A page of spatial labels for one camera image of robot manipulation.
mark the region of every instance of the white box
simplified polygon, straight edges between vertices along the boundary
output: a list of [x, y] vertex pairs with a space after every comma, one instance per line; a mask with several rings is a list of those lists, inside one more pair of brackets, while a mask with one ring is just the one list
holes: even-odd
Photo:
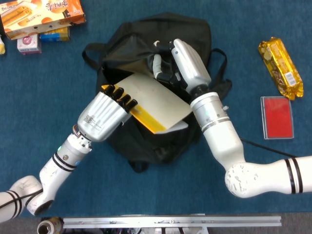
[[41, 54], [39, 35], [31, 35], [18, 39], [18, 50], [23, 54]]

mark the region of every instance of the black stripe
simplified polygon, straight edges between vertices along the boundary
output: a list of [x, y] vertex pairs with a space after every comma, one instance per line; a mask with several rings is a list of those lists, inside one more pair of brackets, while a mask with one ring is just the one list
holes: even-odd
[[55, 163], [58, 167], [60, 167], [61, 169], [63, 169], [64, 171], [67, 171], [67, 172], [72, 172], [72, 171], [73, 171], [73, 170], [69, 170], [69, 169], [67, 169], [67, 168], [62, 167], [62, 166], [55, 160], [54, 156], [52, 157], [52, 159], [53, 159], [54, 163]]
[[21, 198], [20, 198], [20, 195], [18, 195], [18, 193], [17, 193], [17, 192], [12, 191], [12, 190], [9, 190], [9, 191], [10, 191], [10, 192], [13, 192], [13, 193], [16, 195], [16, 197], [18, 198], [18, 200], [19, 200], [19, 212], [18, 212], [18, 214], [15, 216], [15, 217], [17, 217], [17, 216], [19, 216], [19, 215], [20, 215], [20, 213], [21, 213], [21, 208], [22, 208]]
[[11, 195], [11, 197], [13, 198], [14, 200], [14, 203], [15, 203], [15, 211], [14, 211], [14, 215], [12, 216], [12, 218], [14, 218], [14, 216], [16, 215], [16, 212], [18, 211], [18, 203], [16, 202], [16, 199], [15, 197], [13, 196], [13, 194], [11, 194], [9, 191], [6, 191], [7, 194]]
[[32, 196], [26, 201], [25, 207], [27, 208], [28, 203], [29, 203], [34, 197], [36, 197], [37, 195], [39, 195], [39, 194], [42, 193], [42, 192], [43, 192], [43, 189], [40, 189], [36, 194], [32, 195]]
[[77, 166], [72, 166], [72, 165], [70, 165], [70, 164], [64, 162], [64, 160], [60, 158], [60, 156], [58, 155], [57, 152], [55, 153], [55, 156], [57, 157], [57, 159], [58, 159], [59, 161], [61, 161], [62, 163], [64, 163], [64, 165], [66, 165], [66, 166], [68, 166], [68, 167], [70, 167], [70, 168], [73, 168], [73, 169], [75, 169], [75, 168], [77, 167]]
[[286, 165], [287, 165], [287, 170], [289, 174], [289, 180], [291, 181], [291, 186], [292, 186], [292, 194], [296, 193], [296, 188], [294, 185], [294, 179], [293, 179], [293, 171], [291, 168], [291, 164], [289, 163], [288, 159], [285, 159]]
[[292, 160], [297, 171], [297, 176], [298, 176], [298, 181], [299, 181], [299, 193], [303, 193], [303, 183], [302, 183], [300, 168], [299, 168], [297, 160], [295, 158], [293, 158]]

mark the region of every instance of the red card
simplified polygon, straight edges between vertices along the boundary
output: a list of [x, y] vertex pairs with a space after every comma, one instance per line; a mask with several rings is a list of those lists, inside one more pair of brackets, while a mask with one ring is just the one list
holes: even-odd
[[286, 97], [261, 97], [265, 139], [293, 138], [291, 103]]

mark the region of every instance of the robotic hand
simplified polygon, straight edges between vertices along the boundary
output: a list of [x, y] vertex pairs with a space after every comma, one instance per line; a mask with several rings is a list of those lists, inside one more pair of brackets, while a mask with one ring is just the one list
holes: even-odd
[[137, 101], [129, 95], [123, 96], [122, 88], [114, 90], [115, 87], [109, 85], [81, 113], [73, 133], [40, 171], [41, 183], [34, 176], [26, 176], [9, 191], [0, 193], [0, 223], [17, 217], [24, 207], [33, 215], [45, 212], [62, 183], [91, 152], [91, 143], [104, 141], [129, 119], [129, 111]]
[[168, 76], [161, 71], [161, 57], [155, 55], [154, 76], [159, 81], [179, 83], [191, 95], [191, 109], [215, 159], [224, 167], [225, 184], [241, 198], [265, 192], [296, 194], [312, 192], [312, 156], [279, 160], [272, 164], [247, 163], [243, 144], [217, 93], [209, 92], [211, 78], [198, 53], [187, 43], [175, 39], [167, 46], [159, 41], [160, 51], [171, 51], [178, 73]]

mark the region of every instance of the yellow box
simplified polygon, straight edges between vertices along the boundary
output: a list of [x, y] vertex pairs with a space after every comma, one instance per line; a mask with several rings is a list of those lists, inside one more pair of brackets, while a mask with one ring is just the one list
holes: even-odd
[[10, 39], [85, 22], [79, 0], [17, 0], [0, 4], [0, 15]]
[[301, 77], [280, 38], [271, 37], [258, 46], [258, 51], [267, 66], [279, 92], [290, 100], [303, 97]]

